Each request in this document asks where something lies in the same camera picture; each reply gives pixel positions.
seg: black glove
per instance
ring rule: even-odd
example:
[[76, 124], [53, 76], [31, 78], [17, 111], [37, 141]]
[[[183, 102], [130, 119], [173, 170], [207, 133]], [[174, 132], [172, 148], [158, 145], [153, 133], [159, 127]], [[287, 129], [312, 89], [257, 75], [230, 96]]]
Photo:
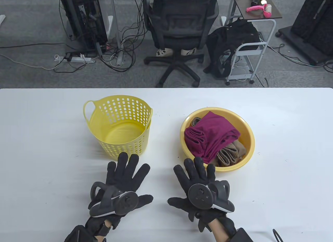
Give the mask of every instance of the black glove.
[[[176, 165], [174, 167], [174, 172], [186, 195], [188, 195], [188, 190], [192, 185], [207, 185], [208, 183], [215, 181], [215, 166], [213, 164], [209, 164], [207, 166], [206, 174], [205, 167], [203, 166], [203, 161], [200, 157], [195, 157], [194, 161], [192, 161], [191, 159], [184, 160], [184, 166], [188, 173], [188, 177], [186, 176], [183, 168], [180, 165]], [[200, 232], [202, 232], [205, 227], [209, 231], [211, 231], [208, 223], [212, 222], [216, 218], [219, 219], [219, 221], [225, 226], [225, 228], [228, 230], [229, 235], [233, 235], [236, 232], [233, 222], [230, 219], [226, 218], [226, 212], [217, 209], [198, 209], [189, 201], [188, 198], [170, 198], [168, 199], [168, 204], [188, 212], [188, 218], [192, 222], [194, 221], [194, 217], [198, 218], [198, 228]]]
[[[148, 164], [143, 164], [137, 173], [133, 176], [135, 169], [139, 162], [139, 156], [136, 154], [132, 154], [129, 162], [127, 164], [128, 155], [126, 153], [121, 153], [118, 156], [118, 165], [114, 161], [109, 162], [107, 165], [107, 177], [106, 177], [106, 185], [113, 185], [117, 189], [122, 192], [136, 192], [140, 187], [141, 183], [145, 179], [146, 175], [150, 170], [150, 166]], [[93, 201], [88, 206], [90, 209], [93, 205], [100, 202], [102, 200], [104, 190], [100, 189]], [[141, 195], [138, 197], [138, 205], [135, 209], [143, 207], [151, 203], [153, 200], [153, 196], [151, 195]], [[101, 217], [99, 219], [105, 220], [107, 219], [112, 223], [113, 230], [118, 226], [121, 217], [115, 214], [111, 214], [108, 216]]]

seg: table top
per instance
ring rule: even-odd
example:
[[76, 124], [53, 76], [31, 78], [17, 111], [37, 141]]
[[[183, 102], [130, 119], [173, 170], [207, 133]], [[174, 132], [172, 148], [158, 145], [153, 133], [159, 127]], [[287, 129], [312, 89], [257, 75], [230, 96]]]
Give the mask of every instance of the table top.
[[251, 160], [228, 180], [229, 214], [254, 241], [332, 241], [333, 90], [329, 88], [1, 89], [0, 241], [61, 242], [88, 219], [89, 191], [106, 178], [109, 158], [83, 118], [87, 100], [132, 95], [154, 110], [139, 164], [151, 171], [138, 194], [154, 201], [122, 218], [109, 241], [211, 241], [197, 221], [167, 204], [185, 197], [173, 166], [185, 158], [179, 131], [203, 107], [223, 107], [250, 125]]
[[[264, 14], [261, 10], [246, 12], [246, 9], [251, 6], [252, 1], [253, 0], [235, 0], [243, 18], [246, 20], [265, 19]], [[277, 7], [273, 3], [273, 1], [272, 0], [266, 0], [266, 1], [267, 1], [267, 4], [272, 5], [272, 17], [270, 19], [282, 18], [281, 13], [277, 9]]]

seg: magenta cloth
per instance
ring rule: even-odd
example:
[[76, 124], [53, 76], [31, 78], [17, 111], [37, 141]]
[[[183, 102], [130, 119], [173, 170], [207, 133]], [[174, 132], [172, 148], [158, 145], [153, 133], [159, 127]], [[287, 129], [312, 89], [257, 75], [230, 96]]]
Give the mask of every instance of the magenta cloth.
[[226, 118], [209, 112], [195, 127], [185, 129], [184, 135], [190, 152], [208, 164], [218, 151], [237, 140], [240, 133]]

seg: pink toy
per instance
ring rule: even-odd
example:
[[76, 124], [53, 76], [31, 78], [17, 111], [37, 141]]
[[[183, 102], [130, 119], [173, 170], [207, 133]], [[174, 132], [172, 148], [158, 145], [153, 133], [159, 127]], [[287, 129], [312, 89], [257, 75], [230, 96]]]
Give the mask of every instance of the pink toy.
[[250, 12], [250, 11], [253, 11], [253, 10], [263, 10], [265, 18], [271, 18], [271, 16], [272, 16], [272, 5], [270, 5], [270, 4], [264, 4], [262, 6], [257, 5], [257, 6], [249, 7], [249, 8], [246, 9], [246, 12]]

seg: computer tower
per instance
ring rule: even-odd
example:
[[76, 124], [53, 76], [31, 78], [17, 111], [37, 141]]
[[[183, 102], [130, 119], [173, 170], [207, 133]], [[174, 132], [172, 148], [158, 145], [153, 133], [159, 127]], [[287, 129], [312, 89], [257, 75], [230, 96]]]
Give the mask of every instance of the computer tower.
[[110, 29], [106, 0], [61, 0], [69, 24], [66, 26], [70, 53], [94, 53], [96, 43], [105, 46]]
[[291, 31], [326, 55], [333, 55], [333, 0], [305, 0]]

